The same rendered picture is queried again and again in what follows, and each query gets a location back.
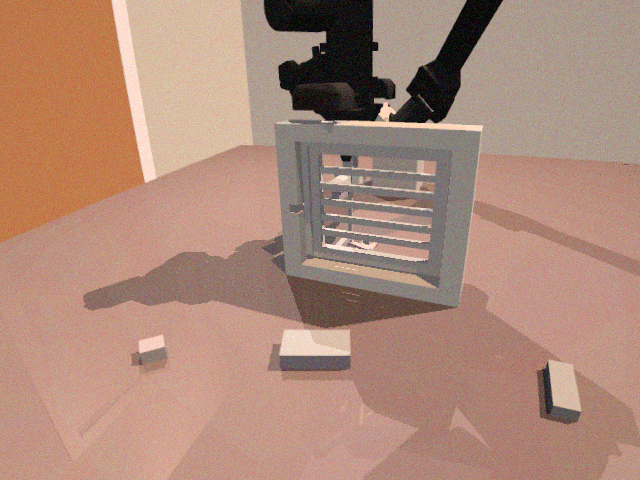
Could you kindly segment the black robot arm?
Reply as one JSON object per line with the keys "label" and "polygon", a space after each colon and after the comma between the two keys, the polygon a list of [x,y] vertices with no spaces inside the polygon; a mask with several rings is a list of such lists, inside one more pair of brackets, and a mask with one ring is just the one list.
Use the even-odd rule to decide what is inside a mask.
{"label": "black robot arm", "polygon": [[[406,89],[412,97],[389,122],[435,124],[446,118],[461,85],[461,68],[504,0],[467,0],[435,61],[418,68]],[[264,0],[268,24],[278,32],[373,33],[373,0]],[[291,95],[298,84],[326,83],[327,52],[278,66],[280,87]],[[420,98],[420,96],[421,98]],[[430,107],[431,110],[428,108]]]}

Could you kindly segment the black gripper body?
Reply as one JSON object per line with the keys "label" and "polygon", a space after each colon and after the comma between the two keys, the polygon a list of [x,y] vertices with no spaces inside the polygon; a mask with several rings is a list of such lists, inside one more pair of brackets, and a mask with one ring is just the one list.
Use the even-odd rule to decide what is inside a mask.
{"label": "black gripper body", "polygon": [[374,103],[374,98],[395,98],[396,85],[390,78],[373,77],[372,51],[378,51],[373,33],[336,32],[326,34],[320,52],[327,52],[326,83],[298,84],[292,110],[343,111]]}

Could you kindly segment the grey square frame with horizontal slats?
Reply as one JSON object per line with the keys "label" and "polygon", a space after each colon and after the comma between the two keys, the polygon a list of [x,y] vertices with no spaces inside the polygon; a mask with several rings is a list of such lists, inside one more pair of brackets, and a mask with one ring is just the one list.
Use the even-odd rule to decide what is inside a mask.
{"label": "grey square frame with horizontal slats", "polygon": [[[353,120],[275,123],[286,275],[458,308],[482,128]],[[323,166],[322,155],[352,158],[342,161],[343,167]],[[436,161],[436,170],[434,175],[357,168],[358,157]],[[323,173],[334,179],[323,182]],[[435,192],[354,185],[366,177],[434,183]],[[323,190],[332,198],[324,198]],[[353,201],[353,192],[434,200],[433,209]],[[324,213],[324,205],[348,208],[348,216]],[[354,217],[353,209],[431,217],[432,224]],[[324,221],[347,223],[349,231],[324,228]],[[430,242],[353,232],[353,224],[431,234]],[[325,235],[341,239],[325,244]],[[429,250],[429,257],[376,252],[378,243]]]}

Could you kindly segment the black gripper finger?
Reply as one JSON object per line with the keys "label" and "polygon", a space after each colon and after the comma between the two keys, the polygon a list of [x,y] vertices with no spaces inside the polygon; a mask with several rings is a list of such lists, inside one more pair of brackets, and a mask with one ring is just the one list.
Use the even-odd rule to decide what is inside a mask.
{"label": "black gripper finger", "polygon": [[375,122],[384,103],[372,103],[368,105],[358,105],[357,108],[365,108],[362,122]]}
{"label": "black gripper finger", "polygon": [[[343,111],[314,111],[326,120],[353,120],[362,122],[365,108]],[[341,156],[342,161],[350,161],[352,156]]]}

